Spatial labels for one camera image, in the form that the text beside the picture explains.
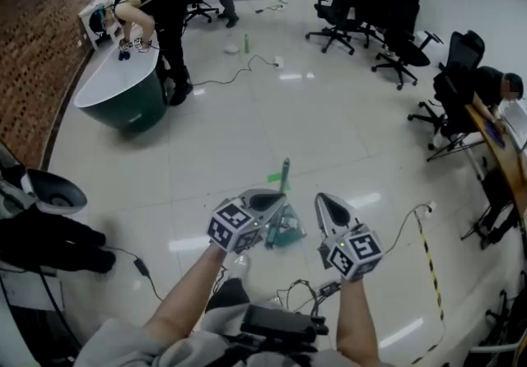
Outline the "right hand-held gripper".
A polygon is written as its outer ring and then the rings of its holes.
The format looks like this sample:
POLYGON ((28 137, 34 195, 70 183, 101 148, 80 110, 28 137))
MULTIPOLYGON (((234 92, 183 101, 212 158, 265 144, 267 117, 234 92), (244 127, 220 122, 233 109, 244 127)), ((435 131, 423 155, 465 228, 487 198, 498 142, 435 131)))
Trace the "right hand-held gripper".
POLYGON ((318 248, 325 270, 335 269, 342 279, 357 281, 371 272, 384 257, 375 231, 359 224, 354 207, 330 193, 318 193, 315 212, 323 231, 318 248))

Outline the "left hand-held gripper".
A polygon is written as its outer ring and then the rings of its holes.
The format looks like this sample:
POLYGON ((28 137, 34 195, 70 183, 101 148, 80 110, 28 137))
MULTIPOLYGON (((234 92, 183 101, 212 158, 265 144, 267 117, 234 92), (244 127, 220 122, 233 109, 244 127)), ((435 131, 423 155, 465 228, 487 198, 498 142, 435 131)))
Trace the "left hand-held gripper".
POLYGON ((286 200, 286 194, 277 190, 246 190, 212 212, 207 235, 227 253, 249 249, 255 244, 264 225, 271 221, 286 200))

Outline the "teal dustpan with long handle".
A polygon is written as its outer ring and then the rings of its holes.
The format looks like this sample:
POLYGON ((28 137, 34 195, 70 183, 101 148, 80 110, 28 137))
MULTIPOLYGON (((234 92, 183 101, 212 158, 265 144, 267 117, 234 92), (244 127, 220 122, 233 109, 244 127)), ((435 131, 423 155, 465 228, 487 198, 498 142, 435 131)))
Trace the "teal dustpan with long handle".
MULTIPOLYGON (((286 158, 282 163, 280 184, 278 188, 278 191, 282 194, 286 192, 290 164, 289 158, 286 158)), ((281 242, 281 234, 289 228, 287 221, 284 220, 285 208, 286 206, 282 205, 281 208, 275 212, 271 218, 271 221, 268 223, 268 233, 265 240, 265 247, 267 249, 273 249, 275 246, 279 245, 281 242)))

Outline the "person's left forearm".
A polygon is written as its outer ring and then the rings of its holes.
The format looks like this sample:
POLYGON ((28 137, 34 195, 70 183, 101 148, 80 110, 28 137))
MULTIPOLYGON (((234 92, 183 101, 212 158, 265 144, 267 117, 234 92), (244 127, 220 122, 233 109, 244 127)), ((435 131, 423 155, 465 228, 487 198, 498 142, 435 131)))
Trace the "person's left forearm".
POLYGON ((225 258, 223 249, 210 244, 163 299, 144 328, 167 346, 188 337, 205 310, 225 258))

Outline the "person's right forearm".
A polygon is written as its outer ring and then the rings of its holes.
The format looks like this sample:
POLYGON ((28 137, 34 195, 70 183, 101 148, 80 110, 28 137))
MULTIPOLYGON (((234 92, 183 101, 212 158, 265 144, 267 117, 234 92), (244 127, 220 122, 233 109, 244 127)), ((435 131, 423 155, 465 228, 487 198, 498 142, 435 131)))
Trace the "person's right forearm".
POLYGON ((341 281, 336 347, 361 367, 380 365, 375 326, 362 280, 341 281))

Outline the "person's left white shoe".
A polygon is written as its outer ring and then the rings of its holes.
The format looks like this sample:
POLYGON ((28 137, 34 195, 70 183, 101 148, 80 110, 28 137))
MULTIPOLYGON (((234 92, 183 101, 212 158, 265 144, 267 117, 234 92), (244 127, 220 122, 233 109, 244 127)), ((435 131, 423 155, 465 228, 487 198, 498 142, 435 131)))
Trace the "person's left white shoe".
POLYGON ((228 269, 229 280, 239 280, 243 282, 247 277, 250 267, 250 257, 246 254, 238 256, 228 269))

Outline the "person's left black trouser leg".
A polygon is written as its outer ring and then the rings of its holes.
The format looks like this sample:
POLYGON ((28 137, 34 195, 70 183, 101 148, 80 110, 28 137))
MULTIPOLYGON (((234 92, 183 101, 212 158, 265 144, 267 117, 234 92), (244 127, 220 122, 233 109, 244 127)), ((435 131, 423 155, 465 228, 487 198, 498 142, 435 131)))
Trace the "person's left black trouser leg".
POLYGON ((240 278, 230 278, 215 292, 208 301, 205 312, 212 309, 233 307, 240 304, 248 304, 250 298, 245 292, 243 282, 240 278))

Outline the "yellow black hazard tape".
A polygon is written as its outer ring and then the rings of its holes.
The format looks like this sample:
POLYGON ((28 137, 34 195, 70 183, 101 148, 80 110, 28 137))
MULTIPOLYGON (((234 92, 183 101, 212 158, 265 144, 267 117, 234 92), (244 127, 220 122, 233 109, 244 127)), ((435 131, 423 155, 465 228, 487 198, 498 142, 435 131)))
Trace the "yellow black hazard tape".
POLYGON ((430 272, 431 282, 432 282, 432 286, 435 292, 436 307, 438 310, 440 325, 442 326, 442 332, 441 332, 440 337, 436 340, 436 342, 433 345, 428 347, 421 356, 419 356, 418 358, 416 358, 415 360, 411 362, 410 364, 411 367, 419 366, 419 364, 425 359, 425 357, 431 354, 442 343, 444 339, 444 335, 445 335, 445 310, 443 308, 443 300, 442 300, 441 290, 439 287, 439 282, 438 282, 438 278, 436 274, 436 269, 434 268, 434 264, 433 264, 432 257, 431 257, 431 252, 429 249, 427 238, 424 234, 424 229, 423 229, 421 218, 419 217, 416 211, 414 211, 413 214, 417 222, 417 230, 420 235, 422 246, 423 246, 426 258, 427 258, 427 267, 428 267, 428 271, 430 272))

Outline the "black chest-mounted device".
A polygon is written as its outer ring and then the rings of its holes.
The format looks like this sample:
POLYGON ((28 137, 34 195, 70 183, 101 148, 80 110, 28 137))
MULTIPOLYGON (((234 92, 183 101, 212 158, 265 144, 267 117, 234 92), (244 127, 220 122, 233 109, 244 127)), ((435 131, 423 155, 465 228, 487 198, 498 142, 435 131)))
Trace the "black chest-mounted device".
POLYGON ((324 317, 253 304, 245 311, 240 330, 261 337, 304 343, 314 343, 317 336, 329 334, 324 317))

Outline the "green and white bathtub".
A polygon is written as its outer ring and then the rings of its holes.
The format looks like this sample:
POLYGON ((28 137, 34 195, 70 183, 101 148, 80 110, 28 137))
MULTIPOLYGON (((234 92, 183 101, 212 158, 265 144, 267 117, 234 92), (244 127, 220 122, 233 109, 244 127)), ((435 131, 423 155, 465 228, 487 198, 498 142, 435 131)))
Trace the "green and white bathtub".
POLYGON ((119 58, 119 48, 113 47, 80 87, 73 104, 108 128, 144 132, 163 118, 168 107, 161 56, 156 49, 129 54, 119 58))

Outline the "blue notebook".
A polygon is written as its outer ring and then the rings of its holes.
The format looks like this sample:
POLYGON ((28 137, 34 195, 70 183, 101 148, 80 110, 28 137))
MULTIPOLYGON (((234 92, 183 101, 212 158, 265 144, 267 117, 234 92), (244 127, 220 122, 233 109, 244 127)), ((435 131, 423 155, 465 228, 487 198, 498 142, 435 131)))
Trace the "blue notebook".
POLYGON ((494 124, 490 122, 489 120, 485 121, 485 131, 487 135, 497 144, 499 148, 504 149, 506 147, 506 144, 503 140, 501 133, 496 129, 494 124))

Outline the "wooden desk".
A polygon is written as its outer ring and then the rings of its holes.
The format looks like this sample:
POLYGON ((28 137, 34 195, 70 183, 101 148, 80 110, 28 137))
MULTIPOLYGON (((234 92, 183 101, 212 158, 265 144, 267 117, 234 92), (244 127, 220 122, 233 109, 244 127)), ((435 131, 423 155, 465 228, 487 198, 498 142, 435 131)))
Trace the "wooden desk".
POLYGON ((507 132, 501 135, 504 143, 504 147, 501 147, 499 142, 492 137, 487 120, 472 105, 465 105, 465 108, 494 157, 513 197, 520 224, 526 228, 524 219, 527 215, 527 184, 523 181, 520 163, 520 139, 512 128, 508 128, 507 132))

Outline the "person's grey shirt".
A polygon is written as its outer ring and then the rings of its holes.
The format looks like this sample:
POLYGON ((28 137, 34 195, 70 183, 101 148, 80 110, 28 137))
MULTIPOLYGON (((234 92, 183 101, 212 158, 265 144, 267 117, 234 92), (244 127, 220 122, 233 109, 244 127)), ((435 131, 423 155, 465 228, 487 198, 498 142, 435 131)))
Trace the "person's grey shirt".
MULTIPOLYGON (((116 319, 106 321, 82 348, 74 367, 206 367, 234 348, 227 336, 240 332, 243 315, 253 305, 212 309, 203 315, 201 328, 174 344, 161 343, 146 328, 116 319)), ((363 367, 337 351, 307 355, 307 367, 363 367)), ((277 352, 264 351, 237 361, 234 367, 301 367, 277 352)))

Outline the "white shell backpack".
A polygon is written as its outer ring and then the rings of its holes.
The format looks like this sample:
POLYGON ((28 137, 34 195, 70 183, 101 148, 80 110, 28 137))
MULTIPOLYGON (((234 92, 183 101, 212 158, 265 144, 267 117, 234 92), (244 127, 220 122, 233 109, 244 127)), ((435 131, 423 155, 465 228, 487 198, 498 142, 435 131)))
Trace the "white shell backpack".
POLYGON ((29 208, 54 215, 71 215, 87 205, 85 193, 73 182, 24 165, 0 164, 0 219, 9 219, 29 208))

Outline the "small white cabinet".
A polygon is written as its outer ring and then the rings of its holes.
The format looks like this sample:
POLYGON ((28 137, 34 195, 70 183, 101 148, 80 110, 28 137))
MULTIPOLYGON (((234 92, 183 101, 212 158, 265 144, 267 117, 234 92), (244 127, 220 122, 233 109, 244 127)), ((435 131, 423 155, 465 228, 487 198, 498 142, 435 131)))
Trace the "small white cabinet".
POLYGON ((61 281, 45 276, 47 286, 39 274, 0 269, 0 296, 6 296, 11 306, 23 309, 54 311, 54 306, 64 311, 61 281))

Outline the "white side table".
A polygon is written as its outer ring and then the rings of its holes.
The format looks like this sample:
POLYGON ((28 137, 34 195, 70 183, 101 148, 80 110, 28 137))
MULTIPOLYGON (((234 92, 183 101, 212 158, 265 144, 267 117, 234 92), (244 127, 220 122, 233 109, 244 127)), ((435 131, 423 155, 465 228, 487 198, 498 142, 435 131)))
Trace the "white side table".
POLYGON ((122 33, 122 26, 115 19, 109 23, 105 22, 113 2, 114 0, 92 0, 78 13, 94 50, 97 50, 99 43, 107 38, 116 43, 122 33))

